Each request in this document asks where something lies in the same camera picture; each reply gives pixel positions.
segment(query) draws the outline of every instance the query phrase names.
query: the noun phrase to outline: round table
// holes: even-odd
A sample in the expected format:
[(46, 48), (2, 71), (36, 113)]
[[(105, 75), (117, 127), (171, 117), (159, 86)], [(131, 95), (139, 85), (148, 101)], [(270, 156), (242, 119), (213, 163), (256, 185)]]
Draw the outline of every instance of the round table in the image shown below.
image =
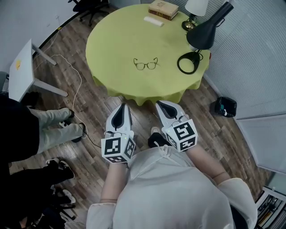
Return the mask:
[[(145, 16), (164, 22), (162, 27), (144, 21)], [(110, 96), (123, 95), (140, 106), (146, 100), (168, 100), (178, 103), (186, 89), (197, 89), (209, 66), (210, 51), (203, 50), (203, 60), (192, 75), (177, 67), (178, 58), (190, 52), (186, 31), (181, 27), (188, 17), (179, 12), (171, 21), (150, 14), (147, 4), (132, 5), (114, 11), (93, 29), (86, 45), (86, 59), (94, 81), (103, 84)], [(158, 58), (156, 68), (145, 66), (138, 70), (138, 62), (147, 64)], [(192, 71), (189, 60), (181, 61), (181, 68)]]

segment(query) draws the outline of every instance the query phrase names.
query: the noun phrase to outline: black bag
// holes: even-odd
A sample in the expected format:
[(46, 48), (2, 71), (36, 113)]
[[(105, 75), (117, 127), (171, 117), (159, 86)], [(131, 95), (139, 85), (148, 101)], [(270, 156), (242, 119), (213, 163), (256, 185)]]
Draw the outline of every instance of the black bag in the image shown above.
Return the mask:
[(235, 117), (237, 103), (228, 97), (219, 97), (210, 105), (210, 113), (228, 118)]

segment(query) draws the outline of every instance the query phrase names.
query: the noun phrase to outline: hand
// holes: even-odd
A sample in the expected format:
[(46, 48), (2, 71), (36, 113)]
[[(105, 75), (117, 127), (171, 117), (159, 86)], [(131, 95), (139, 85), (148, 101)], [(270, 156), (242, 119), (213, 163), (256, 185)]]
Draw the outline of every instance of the hand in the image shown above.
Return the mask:
[(27, 220), (28, 220), (28, 217), (25, 217), (24, 219), (22, 219), (22, 220), (19, 222), (20, 225), (21, 225), (21, 228), (25, 228), (25, 227), (26, 227)]

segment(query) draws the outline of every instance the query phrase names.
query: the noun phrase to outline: brass lamp base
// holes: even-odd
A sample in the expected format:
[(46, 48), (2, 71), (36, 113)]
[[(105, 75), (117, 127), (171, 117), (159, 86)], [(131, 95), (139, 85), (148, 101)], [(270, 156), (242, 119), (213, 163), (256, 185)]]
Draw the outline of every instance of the brass lamp base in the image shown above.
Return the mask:
[(196, 25), (190, 21), (183, 21), (182, 22), (182, 28), (186, 31), (189, 31), (189, 30), (193, 29), (194, 27), (196, 27)]

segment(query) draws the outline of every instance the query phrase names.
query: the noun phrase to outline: white lamp shade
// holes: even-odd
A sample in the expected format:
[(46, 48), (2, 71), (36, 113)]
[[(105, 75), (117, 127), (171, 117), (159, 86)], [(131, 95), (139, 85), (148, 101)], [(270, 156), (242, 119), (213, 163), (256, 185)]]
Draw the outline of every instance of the white lamp shade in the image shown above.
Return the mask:
[(188, 0), (185, 8), (190, 13), (197, 16), (204, 16), (209, 0)]

